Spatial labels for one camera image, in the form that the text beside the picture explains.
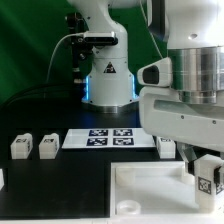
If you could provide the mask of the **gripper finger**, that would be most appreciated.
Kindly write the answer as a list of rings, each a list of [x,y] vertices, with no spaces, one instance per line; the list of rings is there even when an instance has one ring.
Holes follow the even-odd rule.
[[[214,183],[224,185],[224,160],[220,157],[215,158]]]

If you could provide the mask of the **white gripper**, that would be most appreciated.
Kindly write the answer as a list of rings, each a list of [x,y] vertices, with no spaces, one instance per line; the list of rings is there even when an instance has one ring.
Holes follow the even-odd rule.
[[[143,87],[139,115],[146,133],[182,142],[178,152],[188,174],[195,174],[199,147],[224,152],[224,91],[216,104],[192,105],[180,102],[175,90]]]

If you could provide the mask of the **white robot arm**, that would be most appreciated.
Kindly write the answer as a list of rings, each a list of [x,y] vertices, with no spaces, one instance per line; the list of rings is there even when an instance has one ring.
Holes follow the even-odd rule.
[[[68,0],[83,16],[82,36],[93,47],[87,101],[95,107],[128,105],[133,84],[140,123],[148,134],[181,143],[193,174],[198,146],[224,152],[224,0]],[[146,5],[149,31],[167,44],[166,57],[130,74],[127,32],[112,8]]]

